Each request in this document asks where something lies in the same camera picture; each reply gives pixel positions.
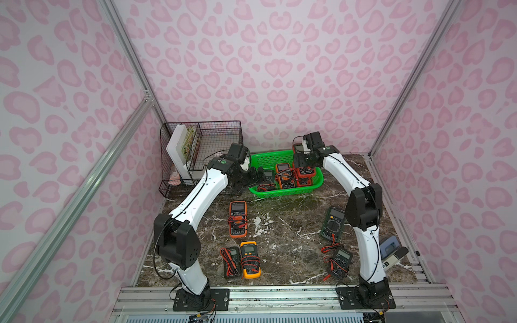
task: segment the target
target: wire mesh basket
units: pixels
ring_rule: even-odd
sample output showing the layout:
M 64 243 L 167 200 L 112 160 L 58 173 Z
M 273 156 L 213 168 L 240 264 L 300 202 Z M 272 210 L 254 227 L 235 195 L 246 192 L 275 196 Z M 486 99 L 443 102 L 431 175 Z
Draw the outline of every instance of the wire mesh basket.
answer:
M 189 174 L 202 171 L 210 160 L 228 151 L 232 143 L 243 144 L 242 126 L 240 121 L 200 121 L 200 122 L 167 122 L 160 129 L 160 145 L 162 160 L 162 182 L 159 191 L 164 197 L 186 196 L 199 182 L 197 179 L 171 179 L 173 162 L 167 153 L 167 144 L 178 125 L 185 125 L 189 131 L 186 147 L 187 169 Z M 224 190 L 225 194 L 239 192 Z

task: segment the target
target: aluminum frame rail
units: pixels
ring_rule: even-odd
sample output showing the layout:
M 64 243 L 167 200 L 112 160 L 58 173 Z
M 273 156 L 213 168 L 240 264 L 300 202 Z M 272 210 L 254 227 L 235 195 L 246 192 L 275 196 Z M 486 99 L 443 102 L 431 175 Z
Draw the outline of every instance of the aluminum frame rail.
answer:
M 406 81 L 406 84 L 403 86 L 399 97 L 395 101 L 393 105 L 393 109 L 389 113 L 386 121 L 384 122 L 381 130 L 379 131 L 379 135 L 375 139 L 375 142 L 372 145 L 372 149 L 369 152 L 369 155 L 374 157 L 380 150 L 382 143 L 386 136 L 389 133 L 389 130 L 395 123 L 397 116 L 404 108 L 407 98 L 411 94 L 412 90 L 415 88 L 420 76 L 425 71 L 425 67 L 428 62 L 433 57 L 434 52 L 438 48 L 441 40 L 445 37 L 445 34 L 449 30 L 449 27 L 454 22 L 457 14 L 459 13 L 459 9 L 463 3 L 463 0 L 450 0 L 447 6 L 445 7 L 442 16 L 438 20 L 436 27 L 433 30 L 433 33 L 429 37 L 427 44 L 422 50 L 422 54 L 418 58 L 418 61 L 415 64 L 415 67 L 411 71 L 409 78 Z
M 113 27 L 113 31 L 115 32 L 115 35 L 120 42 L 120 45 L 122 46 L 122 50 L 128 57 L 129 64 L 133 68 L 135 76 L 140 82 L 143 91 L 145 92 L 145 99 L 149 99 L 151 102 L 156 102 L 156 104 L 153 106 L 153 109 L 155 110 L 158 119 L 160 119 L 160 123 L 164 124 L 167 122 L 167 120 L 163 114 L 163 110 L 156 100 L 156 95 L 153 91 L 153 88 L 151 87 L 149 80 L 147 79 L 147 76 L 145 75 L 143 66 L 140 63 L 138 55 L 136 54 L 136 51 L 131 43 L 131 39 L 129 38 L 126 29 L 124 28 L 124 23 L 120 17 L 117 7 L 112 0 L 98 0 L 98 2 L 101 5 L 106 18 L 108 21 L 110 21 L 111 26 Z
M 94 197 L 122 151 L 137 131 L 154 102 L 143 100 L 107 147 L 67 206 L 18 270 L 0 296 L 0 323 L 9 323 L 18 313 L 63 241 Z
M 230 303 L 221 314 L 358 313 L 372 310 L 341 310 L 334 285 L 230 286 Z M 393 312 L 441 312 L 453 316 L 459 309 L 445 284 L 390 284 L 397 303 Z M 187 314 L 172 312 L 171 287 L 122 288 L 112 318 L 132 315 Z

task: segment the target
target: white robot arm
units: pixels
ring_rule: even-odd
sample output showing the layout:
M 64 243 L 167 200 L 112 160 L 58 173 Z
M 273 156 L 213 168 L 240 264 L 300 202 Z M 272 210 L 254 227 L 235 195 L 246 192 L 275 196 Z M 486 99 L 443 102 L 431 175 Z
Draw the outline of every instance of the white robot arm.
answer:
M 294 155 L 294 167 L 322 166 L 343 186 L 349 198 L 345 217 L 354 228 L 359 247 L 359 299 L 367 307 L 388 298 L 388 279 L 379 247 L 382 188 L 362 178 L 334 146 L 326 146 L 319 132 L 303 136 L 303 152 Z
M 197 226 L 226 187 L 240 189 L 265 182 L 262 167 L 249 167 L 250 158 L 245 146 L 232 144 L 227 154 L 210 161 L 199 183 L 180 205 L 169 214 L 155 218 L 155 252 L 178 273 L 183 285 L 182 301 L 189 305 L 184 306 L 189 310 L 204 308 L 211 297 L 209 281 L 197 260 L 201 250 L 195 233 Z

